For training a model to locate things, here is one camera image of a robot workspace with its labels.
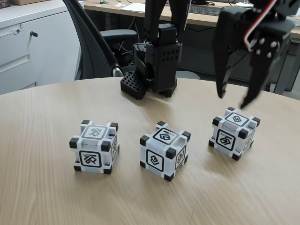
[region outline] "floor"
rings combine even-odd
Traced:
[[[285,91],[284,96],[300,100],[300,75],[298,74],[292,91]]]

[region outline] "wooden table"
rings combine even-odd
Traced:
[[[208,147],[212,120],[246,88],[179,79],[172,98],[134,100],[119,78],[59,83],[0,96],[2,225],[296,225],[300,102],[263,92],[242,112],[262,119],[240,161]],[[75,172],[68,142],[82,120],[119,123],[111,175]],[[140,167],[139,138],[158,121],[192,134],[172,182]]]
[[[121,3],[125,5],[131,5],[127,0],[120,0]],[[145,3],[145,0],[129,0],[130,2],[134,3]],[[145,13],[138,13],[138,12],[131,12],[131,11],[124,11],[121,10],[121,7],[115,7],[119,2],[117,0],[110,0],[108,4],[105,4],[101,7],[96,7],[96,5],[100,4],[99,0],[86,0],[84,2],[84,8],[88,10],[94,10],[94,11],[100,11],[100,12],[106,12],[106,13],[116,13],[121,15],[131,15],[131,16],[137,16],[137,17],[145,17]],[[222,3],[222,2],[215,2],[217,8],[222,8],[224,6],[230,6],[228,3]],[[165,21],[171,21],[171,11],[169,6],[165,6],[162,15],[160,17],[161,20]],[[201,26],[209,26],[209,27],[215,27],[218,22],[218,16],[212,16],[212,15],[201,15],[201,14],[194,14],[190,13],[188,14],[187,23],[188,24],[195,24],[195,25],[201,25]],[[300,39],[300,27],[297,27],[293,29],[292,31],[292,38]]]

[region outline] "chair armrest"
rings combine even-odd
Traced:
[[[126,39],[137,37],[137,33],[134,30],[106,30],[101,31],[106,42],[122,42]]]

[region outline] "cube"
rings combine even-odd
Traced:
[[[81,134],[73,136],[69,142],[70,149],[75,152],[75,171],[111,174],[120,151],[118,129],[117,123],[99,126],[84,120]]]
[[[260,121],[253,116],[244,117],[236,109],[229,107],[225,117],[218,116],[213,120],[214,133],[209,140],[209,146],[238,161],[252,147]]]
[[[191,134],[186,131],[176,133],[167,127],[167,123],[160,121],[154,133],[141,137],[140,166],[171,181],[177,169],[187,162],[187,143]]]

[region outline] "black chair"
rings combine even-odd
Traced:
[[[63,1],[69,10],[81,46],[82,61],[79,65],[82,72],[81,79],[123,76],[107,42],[119,43],[134,38],[137,36],[136,32],[134,30],[99,32],[78,0]]]

